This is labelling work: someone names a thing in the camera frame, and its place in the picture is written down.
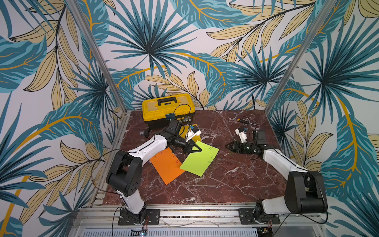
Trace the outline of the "yellow paper sheet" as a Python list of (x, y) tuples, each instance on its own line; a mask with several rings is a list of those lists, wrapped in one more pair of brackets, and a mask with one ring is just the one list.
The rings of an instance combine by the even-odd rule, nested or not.
[(196, 136), (196, 137), (194, 137), (191, 140), (193, 140), (194, 142), (196, 142), (196, 141), (201, 141), (201, 138), (200, 138), (200, 136)]

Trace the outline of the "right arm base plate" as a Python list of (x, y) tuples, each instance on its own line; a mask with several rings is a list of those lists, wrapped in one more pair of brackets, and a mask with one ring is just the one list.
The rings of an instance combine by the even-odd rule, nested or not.
[(265, 214), (263, 211), (256, 211), (254, 208), (240, 208), (238, 215), (241, 225), (276, 225), (281, 223), (278, 215)]

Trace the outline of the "lime green paper sheet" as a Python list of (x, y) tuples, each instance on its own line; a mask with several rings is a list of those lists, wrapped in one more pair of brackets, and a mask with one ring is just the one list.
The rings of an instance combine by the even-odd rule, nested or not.
[(202, 149), (202, 152), (189, 154), (180, 169), (202, 177), (204, 172), (215, 160), (219, 149), (202, 143), (201, 141), (196, 141), (196, 145)]

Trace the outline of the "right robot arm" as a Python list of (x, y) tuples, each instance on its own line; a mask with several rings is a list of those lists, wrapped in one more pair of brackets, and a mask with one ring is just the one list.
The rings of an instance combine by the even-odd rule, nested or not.
[(320, 172), (298, 165), (285, 156), (279, 148), (269, 145), (263, 130), (253, 132), (252, 142), (248, 141), (246, 129), (237, 128), (235, 132), (239, 140), (227, 144), (228, 150), (236, 154), (257, 155), (287, 181), (284, 195), (260, 199), (254, 209), (246, 214), (240, 209), (242, 223), (278, 224), (280, 214), (328, 213), (325, 184)]

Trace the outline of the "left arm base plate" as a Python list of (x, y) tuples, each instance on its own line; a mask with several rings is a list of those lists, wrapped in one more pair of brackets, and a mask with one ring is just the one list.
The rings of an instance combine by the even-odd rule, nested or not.
[(120, 211), (118, 225), (131, 226), (143, 225), (157, 226), (160, 220), (160, 209), (143, 209), (139, 214), (134, 214), (123, 208)]

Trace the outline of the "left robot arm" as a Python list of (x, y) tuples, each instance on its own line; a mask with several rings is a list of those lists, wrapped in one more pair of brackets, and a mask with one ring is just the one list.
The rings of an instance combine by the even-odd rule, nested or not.
[(170, 146), (182, 149), (185, 154), (202, 152), (192, 139), (180, 136), (182, 126), (182, 123), (172, 119), (166, 128), (156, 132), (144, 144), (129, 151), (119, 150), (115, 154), (106, 183), (123, 200), (125, 209), (120, 214), (130, 224), (145, 224), (148, 218), (147, 206), (139, 193), (145, 163)]

